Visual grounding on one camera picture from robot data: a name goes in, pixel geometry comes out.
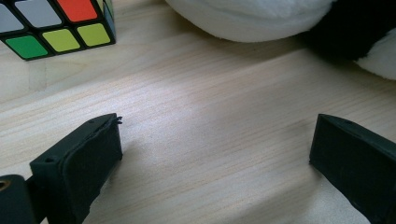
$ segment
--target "panda plush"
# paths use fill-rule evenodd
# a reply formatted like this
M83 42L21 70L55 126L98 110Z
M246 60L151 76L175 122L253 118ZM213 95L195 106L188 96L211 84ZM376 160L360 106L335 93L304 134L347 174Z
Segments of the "panda plush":
M307 32L320 48L396 79L396 0L166 0L206 32L261 42Z

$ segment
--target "red sticker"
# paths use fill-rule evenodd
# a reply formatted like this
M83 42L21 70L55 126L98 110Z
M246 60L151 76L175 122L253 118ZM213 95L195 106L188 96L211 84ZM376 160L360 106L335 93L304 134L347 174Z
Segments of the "red sticker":
M89 21L97 18L90 0L57 0L67 18L72 22Z

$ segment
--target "green sticker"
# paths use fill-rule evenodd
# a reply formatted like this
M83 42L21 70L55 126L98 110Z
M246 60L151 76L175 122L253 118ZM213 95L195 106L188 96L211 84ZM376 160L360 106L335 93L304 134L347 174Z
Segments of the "green sticker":
M6 40L6 43L24 59L31 59L49 54L37 39L31 35L11 38Z

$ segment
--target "wooden table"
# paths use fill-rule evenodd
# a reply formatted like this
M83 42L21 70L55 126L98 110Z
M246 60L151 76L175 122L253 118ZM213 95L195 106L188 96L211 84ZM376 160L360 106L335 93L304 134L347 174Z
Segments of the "wooden table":
M114 6L114 46L27 63L0 45L0 175L116 112L124 157L85 223L368 223L308 154L318 113L396 141L395 82L299 36L234 43L164 1Z

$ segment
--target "yellow-green sticker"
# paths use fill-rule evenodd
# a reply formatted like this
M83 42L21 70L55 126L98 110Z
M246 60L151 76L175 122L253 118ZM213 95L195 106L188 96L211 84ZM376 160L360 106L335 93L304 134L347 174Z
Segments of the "yellow-green sticker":
M105 27L101 23L80 26L77 31L89 47L107 44L111 41Z
M81 47L73 34L67 29L46 32L43 33L43 37L58 52L79 49Z

